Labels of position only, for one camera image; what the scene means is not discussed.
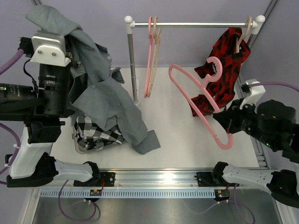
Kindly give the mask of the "beige hanger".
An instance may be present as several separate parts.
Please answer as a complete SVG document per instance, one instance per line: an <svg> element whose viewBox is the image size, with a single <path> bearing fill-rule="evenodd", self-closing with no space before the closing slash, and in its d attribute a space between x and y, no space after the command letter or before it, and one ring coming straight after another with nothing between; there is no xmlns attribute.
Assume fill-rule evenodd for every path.
<svg viewBox="0 0 299 224"><path fill-rule="evenodd" d="M247 18L247 26L246 26L246 30L245 30L245 32L242 33L241 36L240 36L239 38L236 39L236 46L235 46L235 52L236 52L236 53L239 53L239 51L240 51L240 44L241 44L242 41L248 36L249 31L250 31L250 29L251 29L251 27L252 27L252 22L253 22L252 17L249 16L249 17Z"/></svg>
<svg viewBox="0 0 299 224"><path fill-rule="evenodd" d="M158 17L155 16L151 24L151 31L154 36L154 41L151 50L151 65L150 65L150 76L149 76L149 86L148 86L148 95L147 95L148 98L151 96L151 92L152 92L152 88L156 76L160 43L161 43L161 28L157 27L157 23L158 23Z"/></svg>

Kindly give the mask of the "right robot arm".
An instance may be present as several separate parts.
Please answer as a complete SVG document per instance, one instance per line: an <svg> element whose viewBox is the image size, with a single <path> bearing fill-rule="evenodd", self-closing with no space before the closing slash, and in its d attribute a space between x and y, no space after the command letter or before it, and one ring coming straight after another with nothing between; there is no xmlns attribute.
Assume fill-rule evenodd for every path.
<svg viewBox="0 0 299 224"><path fill-rule="evenodd" d="M299 125L296 110L273 99L259 106L235 100L225 111L213 118L227 133L245 132L270 148L281 151L282 156L294 164L295 170L253 171L238 168L226 162L217 162L211 178L216 185L237 183L258 188L270 194L276 201L298 208L299 206Z"/></svg>

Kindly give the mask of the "grey shirt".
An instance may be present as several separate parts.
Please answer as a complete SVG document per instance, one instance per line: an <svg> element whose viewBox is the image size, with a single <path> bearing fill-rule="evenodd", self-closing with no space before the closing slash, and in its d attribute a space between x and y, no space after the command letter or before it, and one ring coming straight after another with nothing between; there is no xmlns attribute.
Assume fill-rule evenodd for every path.
<svg viewBox="0 0 299 224"><path fill-rule="evenodd" d="M120 68L111 68L112 59L105 47L54 7L35 6L26 18L44 31L67 37L74 60L81 62L80 68L71 69L73 84L69 92L70 106L77 114L88 116L105 131L118 127L139 154L160 148L155 131L148 131L141 110L123 88Z"/></svg>

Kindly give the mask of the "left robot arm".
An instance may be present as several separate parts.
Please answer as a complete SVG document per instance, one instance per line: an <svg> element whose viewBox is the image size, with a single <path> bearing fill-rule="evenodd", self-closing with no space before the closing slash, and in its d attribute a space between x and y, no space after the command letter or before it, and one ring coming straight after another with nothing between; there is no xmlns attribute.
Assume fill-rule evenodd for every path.
<svg viewBox="0 0 299 224"><path fill-rule="evenodd" d="M64 36L38 31L31 38L21 37L16 54L0 71L7 71L22 56L39 64L39 76L32 86L0 86L0 120L25 125L22 136L15 138L15 152L5 157L4 170L9 172L5 185L33 188L54 180L73 180L75 186L97 185L101 177L97 164L66 163L50 156L64 118L73 114L68 109L72 54Z"/></svg>

